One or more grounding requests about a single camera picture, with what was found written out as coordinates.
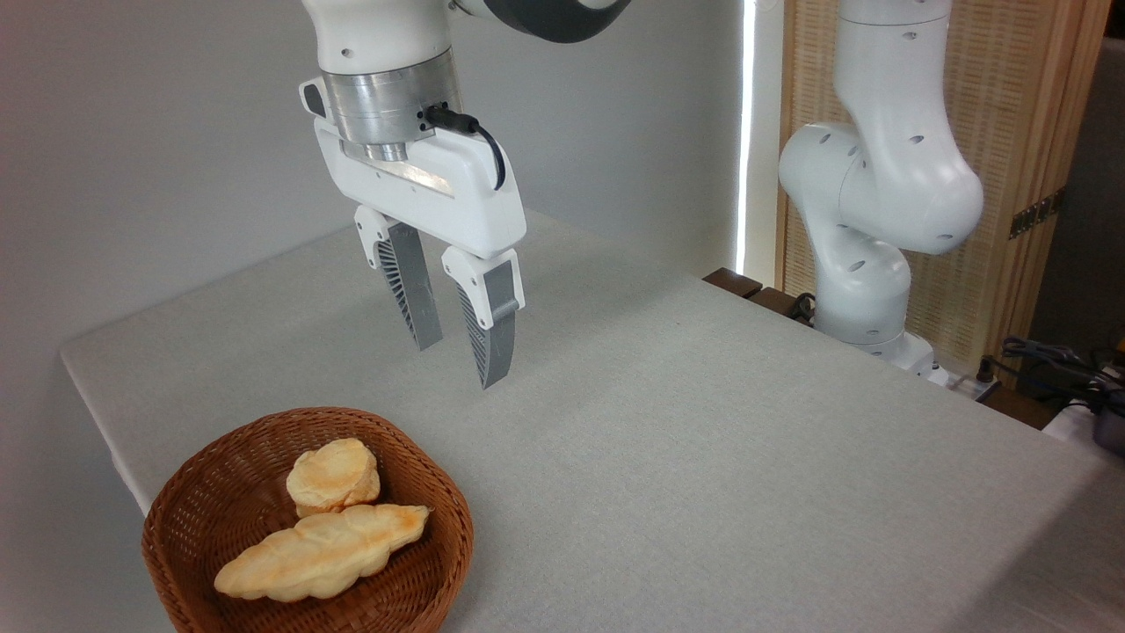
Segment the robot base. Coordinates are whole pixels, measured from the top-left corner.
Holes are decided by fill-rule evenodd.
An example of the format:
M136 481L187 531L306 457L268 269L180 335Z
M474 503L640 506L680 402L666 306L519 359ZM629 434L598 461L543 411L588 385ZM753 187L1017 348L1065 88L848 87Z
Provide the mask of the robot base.
M902 333L886 343L853 344L853 347L932 383L946 387L950 382L950 373L934 360L934 347L926 343L926 340L910 333Z

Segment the wooden block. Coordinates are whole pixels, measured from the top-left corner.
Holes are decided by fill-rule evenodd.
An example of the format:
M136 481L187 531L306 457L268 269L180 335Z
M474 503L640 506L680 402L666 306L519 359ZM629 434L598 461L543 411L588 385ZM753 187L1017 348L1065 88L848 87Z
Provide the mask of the wooden block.
M703 280L712 286L722 288L729 292L737 293L742 298L749 298L762 289L762 282L749 277L744 277L729 268L720 268L711 272Z
M773 309L782 316L790 316L793 314L793 308L796 306L795 296L790 296L776 288L765 288L752 296L750 300L762 307Z

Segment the table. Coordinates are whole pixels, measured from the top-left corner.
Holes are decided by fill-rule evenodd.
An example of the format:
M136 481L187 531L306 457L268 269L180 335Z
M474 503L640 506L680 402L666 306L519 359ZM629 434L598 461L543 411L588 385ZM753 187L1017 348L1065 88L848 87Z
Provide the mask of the table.
M262 415L342 406L395 423L474 514L449 631L1125 629L1120 469L529 220L529 306L512 373L488 391L440 244L424 242L446 341L418 353L351 230L63 360L142 509Z

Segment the baguette-shaped bread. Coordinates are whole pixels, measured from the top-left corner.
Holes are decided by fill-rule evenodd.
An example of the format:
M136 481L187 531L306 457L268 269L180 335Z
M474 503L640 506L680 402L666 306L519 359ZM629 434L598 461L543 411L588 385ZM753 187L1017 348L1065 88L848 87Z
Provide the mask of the baguette-shaped bread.
M235 598L292 603L331 598L387 566L392 552L422 536L425 506L352 506L276 532L228 562L215 589Z
M375 455L354 440L338 440L297 458L286 478L297 516L339 513L379 497Z

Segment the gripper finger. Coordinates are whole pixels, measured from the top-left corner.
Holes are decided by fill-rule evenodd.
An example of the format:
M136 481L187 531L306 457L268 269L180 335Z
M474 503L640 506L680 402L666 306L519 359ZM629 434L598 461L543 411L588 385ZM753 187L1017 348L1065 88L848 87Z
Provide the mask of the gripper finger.
M457 282L477 376L488 389L512 367L515 313L524 305L519 259L512 250L485 260L450 246L441 261Z
M441 322L417 228L366 206L356 211L356 227L368 263L382 271L418 351L440 342Z

